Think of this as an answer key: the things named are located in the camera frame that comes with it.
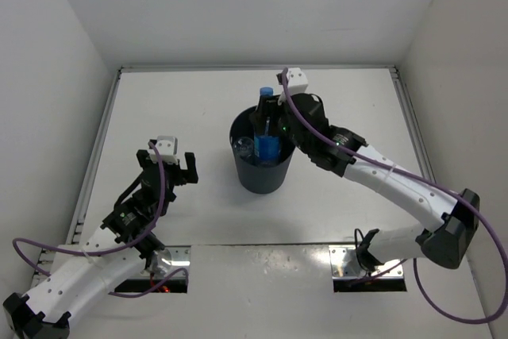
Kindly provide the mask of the blue-cap blue-label water bottle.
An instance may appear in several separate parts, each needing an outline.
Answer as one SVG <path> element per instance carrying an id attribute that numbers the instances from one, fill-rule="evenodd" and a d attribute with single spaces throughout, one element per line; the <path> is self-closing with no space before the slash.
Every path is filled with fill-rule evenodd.
<path id="1" fill-rule="evenodd" d="M 260 96 L 261 95 L 274 96 L 274 90 L 271 87 L 261 87 Z M 254 152 L 258 166 L 274 167 L 279 163 L 279 137 L 254 135 L 254 145 Z"/>

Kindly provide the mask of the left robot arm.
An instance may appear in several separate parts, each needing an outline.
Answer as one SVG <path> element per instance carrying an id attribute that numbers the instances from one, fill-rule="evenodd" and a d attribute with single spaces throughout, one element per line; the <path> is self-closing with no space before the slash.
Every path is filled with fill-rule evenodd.
<path id="1" fill-rule="evenodd" d="M 140 273 L 154 277 L 148 292 L 175 275 L 188 278 L 188 268 L 173 264 L 153 229 L 175 201 L 175 187 L 198 182 L 195 155 L 186 153 L 185 168 L 156 148 L 138 151 L 137 160 L 140 174 L 85 245 L 65 250 L 69 257 L 55 272 L 25 293 L 14 292 L 4 300 L 6 320 L 16 337 L 67 338 L 102 298 L 119 297 L 116 287 Z"/>

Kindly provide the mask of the small blue-label plastic bottle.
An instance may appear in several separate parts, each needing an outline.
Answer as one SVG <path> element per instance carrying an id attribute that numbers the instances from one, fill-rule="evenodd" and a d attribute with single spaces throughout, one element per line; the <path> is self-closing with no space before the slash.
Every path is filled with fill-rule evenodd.
<path id="1" fill-rule="evenodd" d="M 250 137 L 239 137 L 233 142 L 235 157 L 249 164 L 252 164 L 254 161 L 254 148 L 254 141 Z"/>

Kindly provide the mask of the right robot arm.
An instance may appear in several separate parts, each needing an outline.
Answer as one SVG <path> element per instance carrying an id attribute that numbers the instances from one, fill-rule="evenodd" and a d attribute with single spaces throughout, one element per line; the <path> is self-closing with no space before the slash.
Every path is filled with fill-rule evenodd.
<path id="1" fill-rule="evenodd" d="M 329 124 L 318 96 L 300 93 L 291 99 L 306 125 L 281 95 L 270 87 L 261 88 L 258 105 L 249 116 L 257 136 L 291 142 L 318 168 L 371 189 L 417 220 L 405 229 L 368 231 L 355 249 L 358 266 L 373 272 L 390 260 L 426 258 L 457 269 L 479 219 L 452 196 L 402 175 L 401 168 L 358 134 Z"/>

